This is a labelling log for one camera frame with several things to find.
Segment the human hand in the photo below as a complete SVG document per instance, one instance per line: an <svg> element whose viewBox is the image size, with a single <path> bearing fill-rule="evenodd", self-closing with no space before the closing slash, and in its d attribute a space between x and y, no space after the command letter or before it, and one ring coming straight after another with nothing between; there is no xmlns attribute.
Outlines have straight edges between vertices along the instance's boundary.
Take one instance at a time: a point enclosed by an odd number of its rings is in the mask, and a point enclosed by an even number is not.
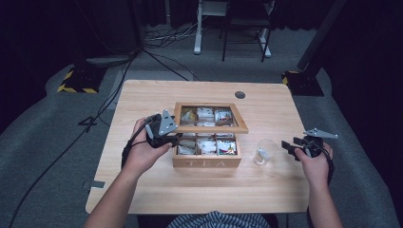
<svg viewBox="0 0 403 228"><path fill-rule="evenodd" d="M145 118L142 118L134 125L132 136L139 130L144 123ZM145 128L134 139L132 144L135 144L128 154L123 170L130 170L131 173L138 174L139 177L145 171L153 166L155 161L162 156L171 147L171 143L160 146L159 148L151 147L146 141Z"/></svg>
<svg viewBox="0 0 403 228"><path fill-rule="evenodd" d="M329 152L330 157L333 157L333 149L329 144L324 143L323 148ZM327 179L329 173L329 164L326 156L320 153L315 158L308 157L299 148L295 149L296 155L302 162L303 172L309 184L314 187L328 187Z"/></svg>

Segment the wooden tea box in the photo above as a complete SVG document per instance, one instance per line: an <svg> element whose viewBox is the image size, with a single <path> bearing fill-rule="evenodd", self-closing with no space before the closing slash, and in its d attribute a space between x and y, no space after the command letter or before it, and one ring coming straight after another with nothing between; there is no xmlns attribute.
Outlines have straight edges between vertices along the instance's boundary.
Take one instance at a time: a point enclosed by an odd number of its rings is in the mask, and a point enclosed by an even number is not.
<svg viewBox="0 0 403 228"><path fill-rule="evenodd" d="M176 103L176 133L183 133L173 149L174 167L238 167L237 134L248 128L234 104Z"/></svg>

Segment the small glass cup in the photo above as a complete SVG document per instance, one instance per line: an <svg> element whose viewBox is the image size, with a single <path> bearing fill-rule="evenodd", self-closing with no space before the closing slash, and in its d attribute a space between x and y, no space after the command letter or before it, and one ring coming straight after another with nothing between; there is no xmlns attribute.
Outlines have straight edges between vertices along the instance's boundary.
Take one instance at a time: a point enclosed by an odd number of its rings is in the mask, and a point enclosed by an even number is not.
<svg viewBox="0 0 403 228"><path fill-rule="evenodd" d="M260 140L253 162L258 166L264 166L277 150L278 146L273 141L269 139Z"/></svg>

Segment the black cable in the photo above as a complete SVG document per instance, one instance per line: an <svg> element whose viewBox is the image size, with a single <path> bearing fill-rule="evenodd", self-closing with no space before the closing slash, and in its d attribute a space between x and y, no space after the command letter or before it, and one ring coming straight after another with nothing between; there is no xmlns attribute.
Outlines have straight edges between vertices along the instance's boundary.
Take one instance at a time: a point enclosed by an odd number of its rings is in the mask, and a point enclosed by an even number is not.
<svg viewBox="0 0 403 228"><path fill-rule="evenodd" d="M145 128L145 126L147 125L147 121L144 121L144 123L140 126L140 128L133 134L133 136L130 138L129 142L129 146L133 147L134 145L132 144L134 139L136 139L137 136L139 136L140 132Z"/></svg>
<svg viewBox="0 0 403 228"><path fill-rule="evenodd" d="M320 149L320 151L322 151L322 153L325 155L327 160L331 160L332 158L330 157L329 151L327 151L325 148L320 147L319 145L317 145L316 143L312 142L312 145L316 146L317 148Z"/></svg>
<svg viewBox="0 0 403 228"><path fill-rule="evenodd" d="M175 33L173 33L173 34L169 34L172 29L151 30L151 31L148 31L146 33L144 39L146 41L157 41L157 40L162 40L162 39L170 37L170 36L171 37L172 36L174 36L174 37L176 37L176 36L184 36L189 30L191 30L191 28L192 27L182 28L182 29L177 28ZM161 32L166 31L166 30L167 30L167 32L164 35L162 35Z"/></svg>
<svg viewBox="0 0 403 228"><path fill-rule="evenodd" d="M152 44L149 44L149 43L145 43L144 46L147 47L147 48L166 48L169 45L171 45L172 43L174 43L175 41L181 41L181 40L189 38L190 36L196 35L196 33L191 33L189 35L185 35L188 31L195 30L196 25L197 24L195 24L195 25L193 25L193 26L191 26L189 28L183 28L182 29L183 31L181 30L181 33L179 32L179 29L177 28L176 31L173 34L169 34L169 32L172 30L171 29L165 35L157 36L157 37L148 39L148 40L152 39L154 41L158 41L158 40L161 39L161 42L158 45L152 45Z"/></svg>
<svg viewBox="0 0 403 228"><path fill-rule="evenodd" d="M135 145L137 145L137 144L146 143L146 142L147 142L147 141L136 142L136 143L132 144L131 147L133 147L133 146L135 146Z"/></svg>
<svg viewBox="0 0 403 228"><path fill-rule="evenodd" d="M112 94L109 95L109 97L103 102L103 104L101 104L100 108L98 109L98 115L99 115L100 120L101 120L104 124L106 124L106 125L108 125L108 126L110 126L110 125L109 125L108 123L104 122L104 120L102 120L101 114L110 106L110 104L112 104L113 100L114 100L115 97L118 95L118 92L119 92L119 90L121 89L121 87L122 87L122 85L123 85L123 83L124 83L124 81L125 81L125 75L126 75L126 73L127 73L128 67L131 65L131 63L133 62L133 60L134 60L134 56L132 56L132 59L131 59L130 62L128 63L125 72L123 72L123 70L124 70L124 68L125 68L125 65L122 66L122 68L121 68L121 72L122 72L122 79L121 79L121 81L119 82L119 84L118 84L118 86L116 87L115 91L113 91Z"/></svg>
<svg viewBox="0 0 403 228"><path fill-rule="evenodd" d="M123 80L125 79L125 75L127 73L128 68L130 67L131 63L134 60L134 56L131 58L129 64L127 65L126 69L125 69L125 74L122 77L121 83L119 84L119 86L121 86L123 84ZM98 114L95 118L93 118L90 123L88 124L88 126L74 139L74 141L42 172L42 174L33 182L33 184L29 187L29 190L25 193L25 195L21 198L20 202L17 205L17 208L14 211L14 214L12 215L10 224L9 224L9 228L12 227L12 224L15 221L15 218L17 217L17 214L22 206L22 204L24 203L25 199L27 198L27 196L29 195L30 191L32 191L32 189L35 187L35 185L41 180L41 178L43 178L45 176L45 174L49 171L49 169L56 163L58 162L67 152L68 150L84 135L84 133L92 126L92 124L101 116L101 114L107 109L107 107L112 103L113 99L111 99L109 101L109 103L100 111L98 111Z"/></svg>
<svg viewBox="0 0 403 228"><path fill-rule="evenodd" d="M200 79L198 78L198 76L196 76L192 71L190 71L189 68L187 68L187 67L184 66L183 64L179 63L178 61L176 61L176 60L174 60L174 59L171 59L171 58L169 58L169 57L166 57L166 56L163 56L163 55L159 55L159 54L155 54L155 53L151 53L151 52L148 52L148 54L152 54L152 55L154 55L154 56L159 56L159 57L168 59L168 60L170 60L170 61L173 61L173 62L177 63L179 66L185 68L185 69L186 69L189 73L191 73L191 74L193 75L193 77L195 77L199 82L202 81L202 80L200 80Z"/></svg>
<svg viewBox="0 0 403 228"><path fill-rule="evenodd" d="M181 78L183 78L186 81L189 81L187 78L183 77L180 73L178 73L177 71L173 70L171 67L165 65L163 62L161 62L159 59L157 59L153 54L151 54L150 52L148 52L147 50L143 49L143 51L145 53L147 53L149 56L151 56L151 58L155 59L158 63L160 63L161 65L163 65L164 67L166 67L167 69L169 69L170 71L172 71L173 73L175 73L176 75L180 76Z"/></svg>

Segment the white desk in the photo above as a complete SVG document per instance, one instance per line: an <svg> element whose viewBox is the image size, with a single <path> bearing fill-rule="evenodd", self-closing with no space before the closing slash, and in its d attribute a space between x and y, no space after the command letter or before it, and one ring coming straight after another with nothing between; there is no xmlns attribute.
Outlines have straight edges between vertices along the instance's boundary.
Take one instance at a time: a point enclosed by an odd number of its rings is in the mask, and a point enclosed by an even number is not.
<svg viewBox="0 0 403 228"><path fill-rule="evenodd" d="M211 2L211 1L204 1L199 0L199 7L198 7L198 28L196 32L196 40L195 40L195 54L202 53L202 17L203 16L225 16L226 12L226 2ZM273 5L267 5L266 9L267 12L270 13L273 8ZM264 43L266 42L266 29L261 33L260 37L260 45L261 48L264 49ZM272 56L270 49L266 49L265 56L267 58Z"/></svg>

